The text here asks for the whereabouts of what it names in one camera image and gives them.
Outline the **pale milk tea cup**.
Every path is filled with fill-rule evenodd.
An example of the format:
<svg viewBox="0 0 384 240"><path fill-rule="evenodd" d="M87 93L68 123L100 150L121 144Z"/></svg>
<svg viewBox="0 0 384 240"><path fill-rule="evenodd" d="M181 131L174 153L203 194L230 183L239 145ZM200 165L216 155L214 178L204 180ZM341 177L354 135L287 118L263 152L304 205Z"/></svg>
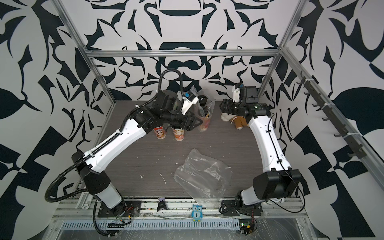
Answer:
<svg viewBox="0 0 384 240"><path fill-rule="evenodd" d="M173 134L174 134L176 141L181 142L184 140L184 138L185 138L185 130L184 129L172 128L172 130L173 130Z"/></svg>

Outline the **clear plastic carrier bag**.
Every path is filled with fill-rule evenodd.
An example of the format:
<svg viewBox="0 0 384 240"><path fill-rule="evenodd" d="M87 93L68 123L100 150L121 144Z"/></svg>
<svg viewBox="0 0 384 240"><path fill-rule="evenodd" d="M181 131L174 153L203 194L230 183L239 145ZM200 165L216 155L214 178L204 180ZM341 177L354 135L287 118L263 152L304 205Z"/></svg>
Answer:
<svg viewBox="0 0 384 240"><path fill-rule="evenodd" d="M202 109L199 105L199 101L194 105L194 113L195 115L197 116L197 118L200 117L205 117L208 113L211 114L211 117L213 115L213 112L214 112L214 108L215 108L215 101L213 98L211 98L208 94L206 94L204 92L204 90L200 90L200 91L197 91L197 89L195 88L195 86L192 86L191 87L191 92L194 93L198 99L199 99L199 95L206 95L208 96L209 100L211 101L211 103L209 104L208 108L207 109Z"/></svg>

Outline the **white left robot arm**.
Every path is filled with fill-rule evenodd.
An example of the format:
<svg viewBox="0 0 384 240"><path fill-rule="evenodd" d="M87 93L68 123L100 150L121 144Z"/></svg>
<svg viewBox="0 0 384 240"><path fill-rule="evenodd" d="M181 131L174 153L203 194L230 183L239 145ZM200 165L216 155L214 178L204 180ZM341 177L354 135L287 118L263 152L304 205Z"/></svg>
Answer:
<svg viewBox="0 0 384 240"><path fill-rule="evenodd" d="M68 169L59 174L49 185L45 200L48 203L60 202L74 195L89 192L103 202L110 210L121 214L126 207L122 195L111 183L105 170L108 165L126 148L138 139L163 124L169 124L182 130L191 131L202 124L190 108L197 104L198 97L192 92L182 94L181 98L171 91L159 91L148 102L136 106L123 120L122 125L111 136L91 150L80 153L79 158ZM52 190L60 180L76 169L86 188L52 198Z"/></svg>

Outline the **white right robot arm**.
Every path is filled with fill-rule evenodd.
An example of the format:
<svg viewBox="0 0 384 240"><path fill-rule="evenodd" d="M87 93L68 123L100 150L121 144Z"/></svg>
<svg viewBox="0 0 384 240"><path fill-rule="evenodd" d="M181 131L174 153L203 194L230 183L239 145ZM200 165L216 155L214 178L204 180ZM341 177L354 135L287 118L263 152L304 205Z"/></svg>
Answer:
<svg viewBox="0 0 384 240"><path fill-rule="evenodd" d="M236 84L232 99L224 99L220 109L224 115L242 117L255 136L261 154L263 173L253 180L253 185L238 194L239 205L252 206L270 202L278 207L295 190L303 179L285 157L272 125L273 114L266 104L260 103L257 88Z"/></svg>

